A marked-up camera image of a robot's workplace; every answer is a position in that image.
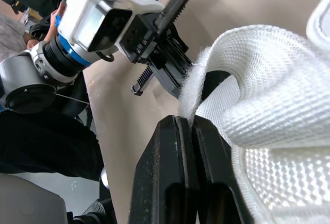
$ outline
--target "black metal bracket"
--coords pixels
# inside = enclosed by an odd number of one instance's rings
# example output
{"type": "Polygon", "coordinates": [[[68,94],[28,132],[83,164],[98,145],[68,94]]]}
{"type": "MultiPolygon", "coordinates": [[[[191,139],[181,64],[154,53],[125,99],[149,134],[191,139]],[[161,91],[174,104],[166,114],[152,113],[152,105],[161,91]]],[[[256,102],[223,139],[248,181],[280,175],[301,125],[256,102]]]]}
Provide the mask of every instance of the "black metal bracket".
{"type": "Polygon", "coordinates": [[[191,61],[173,22],[187,2],[170,0],[162,13],[135,16],[120,42],[129,60],[149,65],[160,84],[176,98],[191,61]]]}
{"type": "Polygon", "coordinates": [[[161,120],[135,172],[129,224],[252,223],[231,163],[211,121],[161,120]]]}

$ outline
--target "cable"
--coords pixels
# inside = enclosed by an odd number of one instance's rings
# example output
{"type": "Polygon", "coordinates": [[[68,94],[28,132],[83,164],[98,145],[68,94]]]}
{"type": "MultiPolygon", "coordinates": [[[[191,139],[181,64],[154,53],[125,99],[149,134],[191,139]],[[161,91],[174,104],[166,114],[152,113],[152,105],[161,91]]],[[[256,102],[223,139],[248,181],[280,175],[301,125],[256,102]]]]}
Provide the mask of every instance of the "cable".
{"type": "Polygon", "coordinates": [[[75,98],[68,97],[68,96],[61,95],[61,94],[56,94],[56,95],[57,95],[57,96],[61,96],[61,97],[63,97],[63,98],[72,99],[72,100],[75,100],[75,101],[77,101],[77,102],[81,102],[81,103],[85,103],[85,104],[90,105],[88,102],[85,102],[85,101],[82,101],[82,100],[79,100],[79,99],[75,99],[75,98]]]}

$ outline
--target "blue ring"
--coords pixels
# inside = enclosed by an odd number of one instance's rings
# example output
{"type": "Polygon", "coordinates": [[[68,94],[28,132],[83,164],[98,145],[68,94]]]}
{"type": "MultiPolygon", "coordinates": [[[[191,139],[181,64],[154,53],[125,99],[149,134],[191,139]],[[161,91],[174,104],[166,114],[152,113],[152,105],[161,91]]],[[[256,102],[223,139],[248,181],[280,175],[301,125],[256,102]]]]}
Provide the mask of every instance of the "blue ring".
{"type": "Polygon", "coordinates": [[[69,53],[69,55],[76,60],[78,63],[82,64],[83,66],[90,66],[92,63],[84,60],[79,56],[72,48],[68,41],[61,35],[59,35],[61,44],[63,45],[64,49],[69,53]]]}

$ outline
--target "person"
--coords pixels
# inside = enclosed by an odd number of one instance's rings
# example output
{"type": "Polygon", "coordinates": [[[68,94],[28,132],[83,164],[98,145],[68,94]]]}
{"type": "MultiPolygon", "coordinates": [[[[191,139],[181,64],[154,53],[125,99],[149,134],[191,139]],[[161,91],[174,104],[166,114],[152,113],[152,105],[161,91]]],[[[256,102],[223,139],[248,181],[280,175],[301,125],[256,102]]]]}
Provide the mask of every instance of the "person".
{"type": "MultiPolygon", "coordinates": [[[[51,14],[45,40],[57,34],[55,17],[64,11],[61,3],[51,14]]],[[[38,42],[22,23],[0,14],[0,62],[38,42]]],[[[0,113],[0,173],[60,173],[98,181],[103,167],[95,134],[76,119],[55,109],[0,113]]]]}

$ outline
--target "white cloth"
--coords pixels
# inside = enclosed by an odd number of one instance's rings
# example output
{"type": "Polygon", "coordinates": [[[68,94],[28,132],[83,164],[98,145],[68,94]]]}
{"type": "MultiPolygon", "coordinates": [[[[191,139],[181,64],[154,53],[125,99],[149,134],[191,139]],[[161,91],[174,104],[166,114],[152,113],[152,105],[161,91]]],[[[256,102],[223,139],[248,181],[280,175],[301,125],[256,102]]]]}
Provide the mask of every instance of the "white cloth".
{"type": "Polygon", "coordinates": [[[24,31],[23,23],[0,14],[0,62],[26,50],[24,31]]]}
{"type": "Polygon", "coordinates": [[[298,35],[254,25],[201,53],[179,114],[210,119],[232,145],[235,177],[257,223],[330,222],[330,60],[298,35]],[[225,80],[200,105],[205,75],[225,80]]]}
{"type": "Polygon", "coordinates": [[[307,27],[307,37],[322,50],[330,52],[330,0],[321,0],[307,27]]]}

